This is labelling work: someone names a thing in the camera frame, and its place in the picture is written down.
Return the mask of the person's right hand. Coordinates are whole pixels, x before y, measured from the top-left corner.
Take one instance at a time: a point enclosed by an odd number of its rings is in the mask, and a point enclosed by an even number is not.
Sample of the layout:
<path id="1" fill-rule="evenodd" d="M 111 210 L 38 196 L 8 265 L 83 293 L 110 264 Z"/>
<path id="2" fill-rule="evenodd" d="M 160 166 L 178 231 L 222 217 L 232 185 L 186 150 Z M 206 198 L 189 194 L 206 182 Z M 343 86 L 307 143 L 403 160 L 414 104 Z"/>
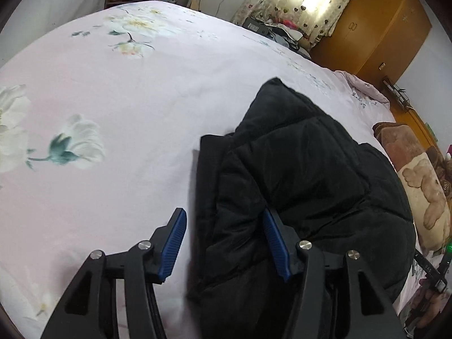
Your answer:
<path id="1" fill-rule="evenodd" d="M 424 312 L 416 325 L 416 328 L 424 328 L 428 326 L 445 307 L 448 298 L 451 297 L 451 288 L 447 288 L 443 293 L 438 294 L 431 289 L 425 288 L 427 279 L 421 279 L 419 284 L 420 287 L 412 298 L 411 308 L 417 308 L 423 298 L 426 298 L 427 301 L 429 301 L 427 311 Z"/>

